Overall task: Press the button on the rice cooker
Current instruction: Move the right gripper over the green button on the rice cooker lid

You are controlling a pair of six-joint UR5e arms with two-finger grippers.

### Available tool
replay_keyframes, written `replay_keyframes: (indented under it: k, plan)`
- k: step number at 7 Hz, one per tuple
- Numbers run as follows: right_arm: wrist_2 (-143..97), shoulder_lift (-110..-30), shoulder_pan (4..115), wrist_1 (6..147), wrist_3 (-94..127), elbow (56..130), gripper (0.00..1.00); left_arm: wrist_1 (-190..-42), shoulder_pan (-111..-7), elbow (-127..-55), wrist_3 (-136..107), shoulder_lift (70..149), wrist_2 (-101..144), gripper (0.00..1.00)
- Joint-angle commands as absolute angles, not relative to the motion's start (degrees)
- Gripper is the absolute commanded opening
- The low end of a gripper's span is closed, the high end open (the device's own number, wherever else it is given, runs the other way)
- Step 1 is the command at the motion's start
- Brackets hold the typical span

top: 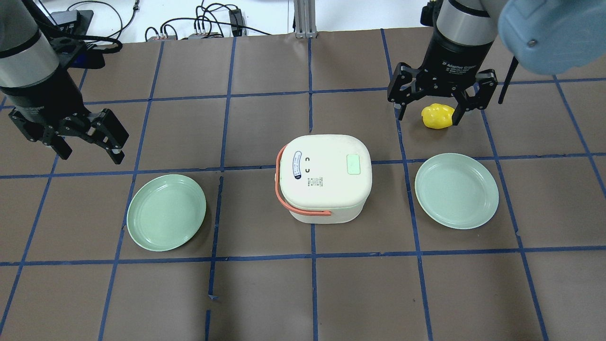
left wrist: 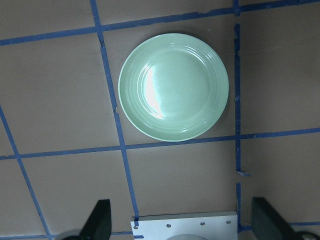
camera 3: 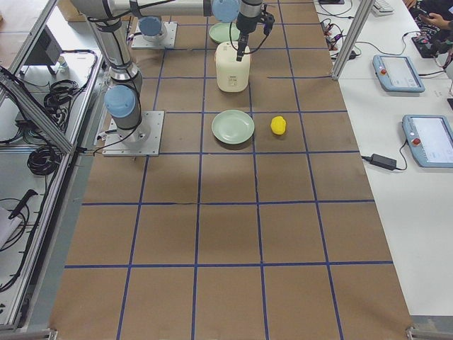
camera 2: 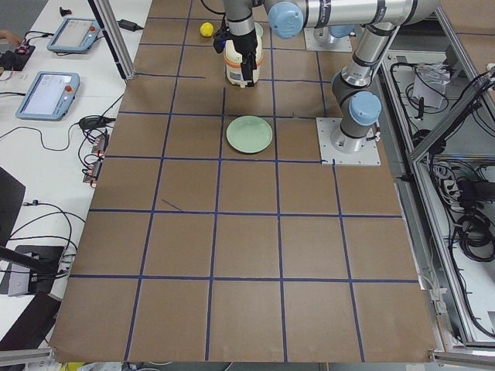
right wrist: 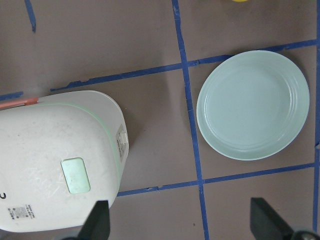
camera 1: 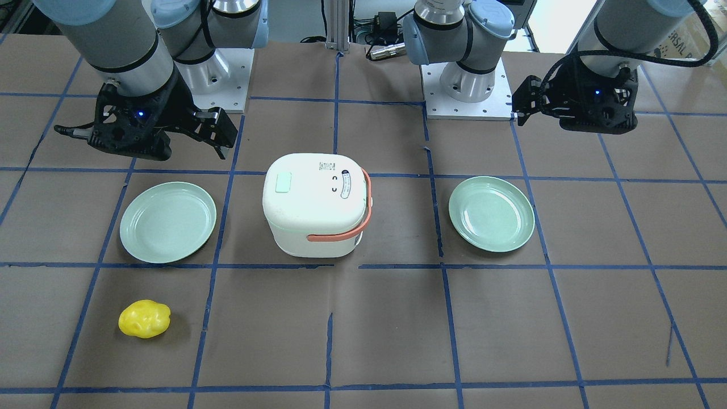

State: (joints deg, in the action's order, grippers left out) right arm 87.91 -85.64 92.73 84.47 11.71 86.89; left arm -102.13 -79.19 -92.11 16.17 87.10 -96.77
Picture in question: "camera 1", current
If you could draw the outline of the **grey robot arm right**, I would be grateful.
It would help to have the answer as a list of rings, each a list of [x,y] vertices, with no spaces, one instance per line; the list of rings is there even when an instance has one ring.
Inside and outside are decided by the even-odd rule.
[[[194,95],[229,83],[221,49],[255,49],[269,39],[266,1],[36,1],[103,83],[94,119],[55,125],[110,155],[165,161],[169,133],[209,145],[223,160],[238,130],[222,107]]]

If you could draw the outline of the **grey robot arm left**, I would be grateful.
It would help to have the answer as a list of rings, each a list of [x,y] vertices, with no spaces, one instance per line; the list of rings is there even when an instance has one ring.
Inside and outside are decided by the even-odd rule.
[[[512,94],[523,126],[534,114],[575,132],[619,135],[636,129],[638,67],[701,1],[605,1],[579,31],[569,54]],[[444,63],[444,93],[462,103],[491,94],[494,72],[516,17],[499,1],[418,1],[403,19],[410,62]]]

